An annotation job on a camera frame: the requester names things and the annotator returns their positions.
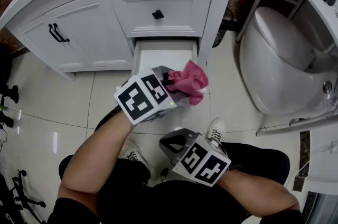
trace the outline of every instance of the black cabinet handle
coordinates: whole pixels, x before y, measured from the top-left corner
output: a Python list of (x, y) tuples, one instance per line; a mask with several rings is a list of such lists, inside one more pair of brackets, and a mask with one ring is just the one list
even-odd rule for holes
[(61, 34), (57, 31), (58, 25), (56, 23), (53, 24), (54, 25), (54, 32), (57, 34), (58, 37), (60, 37), (61, 42), (65, 43), (65, 42), (69, 42), (69, 39), (64, 39)]
[(161, 10), (156, 10), (154, 13), (152, 13), (152, 15), (156, 20), (164, 18), (164, 15), (162, 14)]
[(55, 40), (57, 40), (57, 42), (61, 43), (61, 40), (59, 40), (54, 33), (52, 32), (52, 28), (53, 26), (51, 24), (49, 24), (49, 33), (54, 37)]

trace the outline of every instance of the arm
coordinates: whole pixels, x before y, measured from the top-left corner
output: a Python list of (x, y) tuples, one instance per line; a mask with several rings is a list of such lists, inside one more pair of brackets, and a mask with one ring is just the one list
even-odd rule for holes
[(283, 185), (267, 178), (234, 170), (226, 171), (217, 184), (256, 217), (300, 210), (298, 200)]
[(63, 175), (58, 198), (76, 200), (97, 215), (97, 193), (109, 178), (133, 128), (122, 111), (102, 125), (72, 157)]

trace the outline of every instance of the toilet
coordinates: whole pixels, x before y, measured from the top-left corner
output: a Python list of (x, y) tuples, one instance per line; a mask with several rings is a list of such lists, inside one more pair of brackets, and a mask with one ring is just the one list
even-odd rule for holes
[(311, 118), (334, 109), (338, 58), (313, 48), (277, 11), (256, 10), (242, 38), (240, 69), (259, 111)]

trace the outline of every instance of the pink towel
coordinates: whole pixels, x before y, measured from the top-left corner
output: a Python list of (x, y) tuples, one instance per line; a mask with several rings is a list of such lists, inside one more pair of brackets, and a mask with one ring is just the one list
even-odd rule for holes
[(203, 69), (190, 60), (182, 71), (169, 71), (168, 80), (173, 80), (173, 85), (166, 85), (170, 91), (180, 90), (189, 96), (190, 105), (196, 106), (203, 99), (203, 94), (197, 90), (208, 86), (208, 77)]

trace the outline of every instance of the white sneaker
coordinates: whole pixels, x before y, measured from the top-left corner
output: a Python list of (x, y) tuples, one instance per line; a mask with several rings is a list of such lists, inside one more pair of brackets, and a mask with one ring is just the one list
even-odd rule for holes
[(157, 174), (155, 169), (145, 160), (141, 150), (137, 147), (137, 145), (134, 142), (127, 139), (122, 147), (121, 153), (123, 158), (125, 159), (128, 159), (130, 161), (142, 162), (150, 171), (151, 179), (152, 180), (156, 179)]
[(206, 131), (206, 138), (213, 139), (218, 143), (223, 141), (226, 133), (226, 125), (220, 118), (215, 118)]

